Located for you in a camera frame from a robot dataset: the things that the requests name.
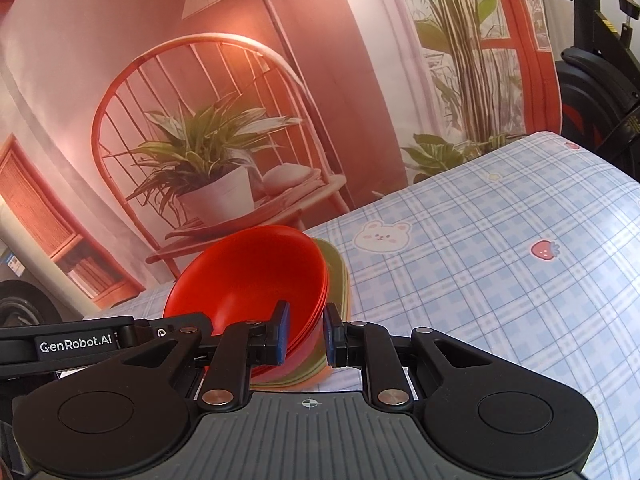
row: white bear face print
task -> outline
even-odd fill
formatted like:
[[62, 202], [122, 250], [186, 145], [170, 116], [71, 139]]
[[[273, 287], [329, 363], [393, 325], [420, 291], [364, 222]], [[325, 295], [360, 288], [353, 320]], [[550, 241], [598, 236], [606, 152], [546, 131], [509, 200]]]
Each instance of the white bear face print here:
[[384, 225], [379, 220], [364, 224], [362, 230], [353, 239], [354, 245], [370, 253], [397, 253], [409, 245], [411, 225], [398, 222]]

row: white plant pot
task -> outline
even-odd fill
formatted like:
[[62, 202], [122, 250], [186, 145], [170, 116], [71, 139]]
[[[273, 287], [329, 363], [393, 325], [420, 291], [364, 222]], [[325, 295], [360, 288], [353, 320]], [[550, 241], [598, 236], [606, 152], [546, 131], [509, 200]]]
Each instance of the white plant pot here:
[[244, 166], [200, 189], [180, 195], [178, 200], [205, 225], [217, 225], [254, 210], [249, 173]]

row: exercise bike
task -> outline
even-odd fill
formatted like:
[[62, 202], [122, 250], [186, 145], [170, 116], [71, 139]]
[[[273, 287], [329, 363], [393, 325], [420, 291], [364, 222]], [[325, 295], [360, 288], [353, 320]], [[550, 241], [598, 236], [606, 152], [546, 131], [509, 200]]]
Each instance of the exercise bike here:
[[640, 61], [631, 52], [640, 4], [619, 0], [620, 33], [600, 0], [574, 2], [574, 46], [556, 63], [562, 95], [562, 136], [640, 179]]

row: tablecloth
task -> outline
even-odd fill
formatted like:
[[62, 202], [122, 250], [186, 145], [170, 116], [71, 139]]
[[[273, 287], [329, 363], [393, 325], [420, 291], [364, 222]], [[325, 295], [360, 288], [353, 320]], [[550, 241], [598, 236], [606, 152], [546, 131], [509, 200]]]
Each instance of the tablecloth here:
[[[640, 184], [529, 136], [307, 232], [350, 270], [353, 319], [441, 332], [581, 391], [600, 422], [584, 470], [640, 478]], [[102, 316], [159, 317], [171, 284]], [[336, 370], [316, 390], [360, 387]]]

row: chair backrest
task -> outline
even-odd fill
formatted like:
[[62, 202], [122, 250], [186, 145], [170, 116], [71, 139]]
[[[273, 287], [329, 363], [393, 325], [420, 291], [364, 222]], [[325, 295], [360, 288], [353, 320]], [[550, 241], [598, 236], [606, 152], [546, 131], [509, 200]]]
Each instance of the chair backrest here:
[[177, 118], [180, 109], [194, 112], [240, 95], [243, 106], [263, 107], [269, 117], [302, 119], [271, 134], [273, 147], [254, 154], [258, 172], [292, 162], [321, 170], [327, 181], [329, 166], [308, 112], [312, 98], [285, 59], [257, 41], [215, 33], [167, 41], [136, 58], [106, 91], [92, 127], [94, 161], [153, 248], [190, 218], [175, 199], [161, 212], [162, 195], [148, 202], [143, 196], [126, 200], [151, 172], [127, 152], [147, 140], [159, 140], [160, 132], [145, 112]]

